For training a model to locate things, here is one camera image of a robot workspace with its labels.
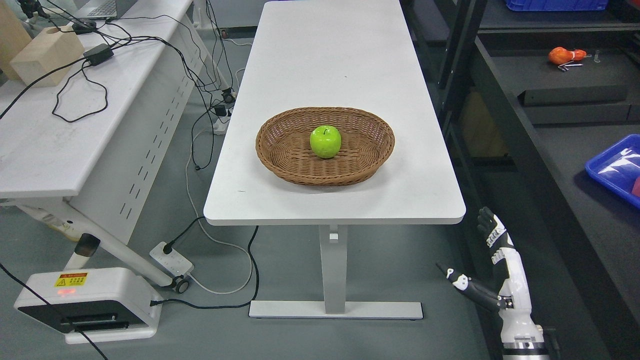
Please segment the white robotic arm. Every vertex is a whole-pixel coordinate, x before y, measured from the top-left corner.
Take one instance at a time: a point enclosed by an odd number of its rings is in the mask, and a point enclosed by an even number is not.
[[[542,328],[531,320],[527,277],[509,233],[488,208],[480,210],[478,229],[492,252],[494,273],[504,279],[497,294],[452,268],[438,267],[464,296],[498,312],[503,321],[500,334],[503,359],[549,360]]]

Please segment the brown woven basket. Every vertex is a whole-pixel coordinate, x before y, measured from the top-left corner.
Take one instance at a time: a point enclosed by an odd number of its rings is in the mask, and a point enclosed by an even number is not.
[[[315,155],[311,132],[322,125],[340,131],[342,145],[331,159]],[[373,176],[394,149],[391,127],[353,108],[297,108],[267,120],[255,139],[258,158],[278,177],[303,185],[351,185]]]

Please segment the warning label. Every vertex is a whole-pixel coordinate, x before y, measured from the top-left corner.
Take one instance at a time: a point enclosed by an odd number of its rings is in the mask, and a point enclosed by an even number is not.
[[[61,286],[82,286],[86,280],[87,273],[80,272],[74,274],[60,274],[58,280],[56,280],[55,287]]]

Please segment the desk leg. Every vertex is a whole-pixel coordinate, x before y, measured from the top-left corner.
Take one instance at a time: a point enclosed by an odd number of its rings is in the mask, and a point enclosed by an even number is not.
[[[151,265],[146,259],[135,253],[135,251],[124,245],[120,240],[109,234],[95,222],[72,208],[62,198],[18,199],[13,201],[11,205],[27,205],[33,208],[44,209],[62,221],[71,221],[76,229],[84,233],[90,233],[100,239],[101,248],[122,260],[133,270],[147,277],[152,282],[160,286],[169,286],[172,283],[171,277]]]
[[[252,318],[422,319],[419,302],[346,301],[347,226],[320,225],[324,301],[251,301]]]
[[[347,226],[320,225],[324,311],[343,314],[347,296]]]

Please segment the white table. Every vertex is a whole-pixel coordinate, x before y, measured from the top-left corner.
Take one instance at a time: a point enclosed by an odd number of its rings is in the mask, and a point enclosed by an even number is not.
[[[351,186],[278,178],[258,159],[255,136],[302,106],[378,115],[396,137],[391,157]],[[321,244],[324,302],[254,300],[249,315],[422,318],[419,302],[346,302],[347,225],[455,224],[465,214],[399,3],[267,3],[232,117],[204,207],[209,223],[319,225]]]
[[[191,1],[139,1],[118,20],[133,36],[161,37],[179,48],[199,73],[207,50],[185,16]],[[126,37],[114,26],[101,31]],[[96,34],[80,35],[85,49],[103,43]],[[76,64],[69,70],[79,69]],[[64,84],[32,88],[0,119],[0,199],[3,206],[41,208],[82,232],[100,246],[161,286],[172,279],[125,244],[131,233],[193,82],[177,53],[159,42],[144,42],[114,51],[114,56],[87,69],[91,80],[109,90],[108,108],[72,124],[50,114],[56,92]],[[104,94],[84,81],[70,82],[58,113],[74,119],[104,104]],[[0,88],[4,110],[24,88],[10,81]]]

